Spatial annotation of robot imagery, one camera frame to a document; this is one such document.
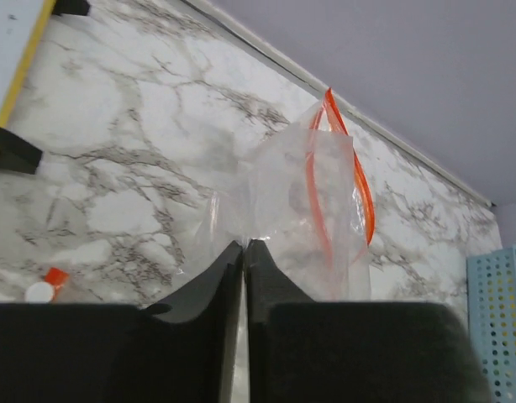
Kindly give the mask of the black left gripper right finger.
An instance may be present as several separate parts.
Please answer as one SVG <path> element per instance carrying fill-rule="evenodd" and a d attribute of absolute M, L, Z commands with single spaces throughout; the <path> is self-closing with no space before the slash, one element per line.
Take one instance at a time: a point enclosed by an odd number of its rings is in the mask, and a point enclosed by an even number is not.
<path fill-rule="evenodd" d="M 466 329 L 431 302 L 317 302 L 245 251 L 253 402 L 489 402 Z"/>

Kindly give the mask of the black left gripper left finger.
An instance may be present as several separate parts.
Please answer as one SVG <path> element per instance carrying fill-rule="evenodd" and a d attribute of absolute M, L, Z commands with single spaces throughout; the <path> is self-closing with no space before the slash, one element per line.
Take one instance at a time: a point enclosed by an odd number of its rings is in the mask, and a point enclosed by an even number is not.
<path fill-rule="evenodd" d="M 139 309 L 0 303 L 0 402 L 227 402 L 244 250 Z"/>

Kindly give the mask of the clear zip top bag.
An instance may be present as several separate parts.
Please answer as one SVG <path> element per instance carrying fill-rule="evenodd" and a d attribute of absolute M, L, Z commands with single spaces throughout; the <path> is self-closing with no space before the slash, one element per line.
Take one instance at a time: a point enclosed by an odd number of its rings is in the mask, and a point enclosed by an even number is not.
<path fill-rule="evenodd" d="M 25 290 L 24 302 L 34 304 L 98 303 L 100 299 L 67 271 L 50 267 Z"/>
<path fill-rule="evenodd" d="M 195 259 L 263 242 L 281 272 L 321 301 L 371 296 L 375 210 L 332 91 L 247 152 L 208 200 Z"/>

